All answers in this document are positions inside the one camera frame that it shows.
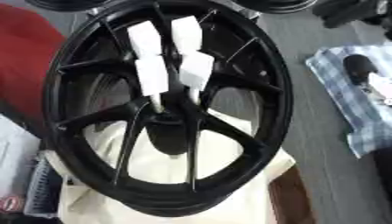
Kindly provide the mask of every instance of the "gray floor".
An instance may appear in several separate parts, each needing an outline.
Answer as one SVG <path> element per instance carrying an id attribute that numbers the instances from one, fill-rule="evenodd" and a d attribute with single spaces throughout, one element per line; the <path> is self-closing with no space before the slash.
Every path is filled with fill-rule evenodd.
<path id="1" fill-rule="evenodd" d="M 37 10 L 23 0 L 0 3 L 38 11 L 66 36 L 83 20 L 81 15 Z M 309 11 L 262 15 L 259 25 L 274 39 L 290 69 L 296 101 L 284 148 L 297 160 L 318 223 L 392 223 L 372 158 L 357 160 L 348 149 L 346 122 L 304 66 L 304 59 L 320 47 L 381 43 L 382 32 L 361 23 L 327 30 Z"/>

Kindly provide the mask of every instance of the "black wheel rim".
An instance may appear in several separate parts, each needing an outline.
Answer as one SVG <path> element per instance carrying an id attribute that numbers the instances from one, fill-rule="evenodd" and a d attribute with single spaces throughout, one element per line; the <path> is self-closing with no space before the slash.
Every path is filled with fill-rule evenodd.
<path id="1" fill-rule="evenodd" d="M 217 62 L 202 95 L 201 107 L 190 102 L 184 87 L 178 82 L 176 70 L 179 59 L 173 48 L 168 25 L 170 18 L 189 15 L 195 15 L 206 32 L 224 27 L 241 43 L 236 51 L 229 54 L 211 49 L 202 50 L 215 56 Z M 164 105 L 169 113 L 180 116 L 186 126 L 189 178 L 183 184 L 152 184 L 134 179 L 126 172 L 137 135 L 142 127 L 153 123 L 157 117 L 149 101 L 140 96 L 133 66 L 134 53 L 123 38 L 124 28 L 145 19 L 150 19 L 163 36 L 164 56 L 171 80 L 171 90 L 164 95 Z M 99 37 L 105 37 L 113 43 L 114 58 L 90 59 L 87 56 Z M 252 55 L 250 59 L 245 57 L 249 53 Z M 235 68 L 240 65 L 238 61 L 243 60 L 244 63 L 257 64 L 251 67 L 253 72 L 249 69 L 239 72 Z M 261 78 L 256 68 L 258 64 L 262 64 L 267 71 L 270 81 Z M 133 98 L 122 105 L 90 115 L 70 115 L 65 106 L 69 86 L 83 74 L 105 73 L 124 79 Z M 262 97 L 264 111 L 254 137 L 206 112 L 216 93 L 223 88 L 243 88 Z M 277 153 L 287 132 L 292 110 L 290 77 L 272 41 L 240 14 L 220 4 L 205 1 L 125 2 L 92 17 L 64 44 L 53 60 L 45 81 L 44 98 L 45 124 L 53 148 L 75 176 L 96 191 L 129 207 L 159 216 L 183 216 L 204 211 L 250 181 Z M 133 125 L 127 128 L 124 141 L 127 146 L 122 147 L 122 159 L 119 160 L 123 162 L 113 169 L 93 152 L 82 129 L 93 123 L 119 120 Z M 200 130 L 212 130 L 233 138 L 243 146 L 246 153 L 214 175 L 196 179 L 195 149 Z"/>
<path id="2" fill-rule="evenodd" d="M 254 11 L 271 14 L 287 14 L 312 7 L 318 0 L 235 0 L 239 5 Z"/>
<path id="3" fill-rule="evenodd" d="M 27 3 L 49 11 L 86 11 L 111 0 L 26 0 Z"/>

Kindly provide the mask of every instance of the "foam block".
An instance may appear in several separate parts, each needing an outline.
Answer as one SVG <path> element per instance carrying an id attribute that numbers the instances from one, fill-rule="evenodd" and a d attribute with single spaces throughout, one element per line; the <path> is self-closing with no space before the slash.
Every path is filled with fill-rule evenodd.
<path id="1" fill-rule="evenodd" d="M 179 68 L 180 81 L 203 91 L 214 67 L 214 57 L 203 52 L 191 52 L 184 56 Z"/>
<path id="2" fill-rule="evenodd" d="M 178 52 L 181 54 L 201 49 L 203 31 L 194 16 L 172 20 L 171 35 Z"/>
<path id="3" fill-rule="evenodd" d="M 168 73 L 162 56 L 137 59 L 135 63 L 144 96 L 157 95 L 169 90 Z"/>
<path id="4" fill-rule="evenodd" d="M 161 36 L 151 21 L 129 27 L 128 35 L 139 59 L 162 54 Z"/>

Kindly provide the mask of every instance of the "checkered towel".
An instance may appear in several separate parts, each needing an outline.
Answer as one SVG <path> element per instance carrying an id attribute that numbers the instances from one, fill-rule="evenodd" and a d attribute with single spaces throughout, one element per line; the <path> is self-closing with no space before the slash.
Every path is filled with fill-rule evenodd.
<path id="1" fill-rule="evenodd" d="M 343 46 L 321 49 L 306 61 L 353 132 L 348 144 L 357 158 L 378 149 L 392 149 L 392 108 L 372 100 L 350 81 L 343 59 L 352 54 L 370 58 L 379 75 L 392 78 L 392 45 Z"/>

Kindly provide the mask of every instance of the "red cloth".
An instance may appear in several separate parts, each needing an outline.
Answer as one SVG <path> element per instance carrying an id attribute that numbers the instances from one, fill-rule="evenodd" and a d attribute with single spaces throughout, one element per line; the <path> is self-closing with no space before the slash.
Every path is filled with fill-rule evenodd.
<path id="1" fill-rule="evenodd" d="M 0 97 L 42 121 L 46 71 L 64 37 L 40 15 L 0 3 Z"/>

